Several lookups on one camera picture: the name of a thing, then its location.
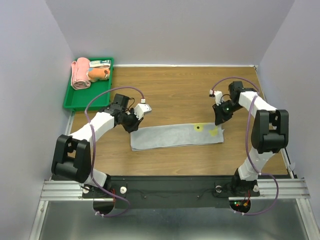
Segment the yellow green towel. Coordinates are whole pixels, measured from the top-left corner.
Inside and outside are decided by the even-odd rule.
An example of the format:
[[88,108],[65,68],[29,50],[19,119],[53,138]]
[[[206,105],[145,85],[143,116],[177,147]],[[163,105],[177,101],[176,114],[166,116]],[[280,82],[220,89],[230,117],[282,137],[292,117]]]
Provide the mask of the yellow green towel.
[[224,142],[224,130],[214,123],[185,123],[143,127],[130,134],[132,151],[210,145]]

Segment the orange polka dot towel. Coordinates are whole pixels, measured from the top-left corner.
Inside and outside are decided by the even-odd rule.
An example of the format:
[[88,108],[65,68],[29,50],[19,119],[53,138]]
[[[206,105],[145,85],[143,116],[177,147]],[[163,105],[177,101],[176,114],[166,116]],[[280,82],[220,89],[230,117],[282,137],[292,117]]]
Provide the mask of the orange polka dot towel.
[[106,81],[110,77],[110,69],[108,67],[91,67],[87,70],[86,75],[92,83],[97,81]]

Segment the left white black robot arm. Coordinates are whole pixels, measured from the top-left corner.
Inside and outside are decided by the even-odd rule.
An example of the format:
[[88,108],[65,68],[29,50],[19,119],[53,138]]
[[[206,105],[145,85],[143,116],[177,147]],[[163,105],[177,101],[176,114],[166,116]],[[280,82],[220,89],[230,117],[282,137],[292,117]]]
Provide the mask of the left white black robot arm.
[[131,108],[128,108],[129,100],[128,96],[117,93],[113,102],[102,107],[82,128],[69,135],[60,135],[55,144],[52,174],[91,185],[100,197],[108,196],[111,177],[94,168],[93,150],[98,139],[117,125],[123,126],[127,133],[137,131],[144,116],[152,111],[145,99]]

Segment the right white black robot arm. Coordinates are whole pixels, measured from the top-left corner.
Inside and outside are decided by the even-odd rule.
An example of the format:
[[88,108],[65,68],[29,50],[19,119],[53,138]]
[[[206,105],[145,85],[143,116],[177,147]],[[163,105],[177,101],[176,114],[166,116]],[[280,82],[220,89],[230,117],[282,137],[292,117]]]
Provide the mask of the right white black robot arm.
[[215,99],[212,106],[215,124],[229,121],[234,112],[240,109],[248,111],[253,123],[246,124],[246,159],[232,176],[229,192],[234,196],[243,193],[257,193],[258,177],[262,175],[265,164],[289,143],[289,112],[277,109],[260,97],[258,89],[244,87],[243,78],[234,77],[228,86],[228,100],[224,94],[212,88],[209,97]]

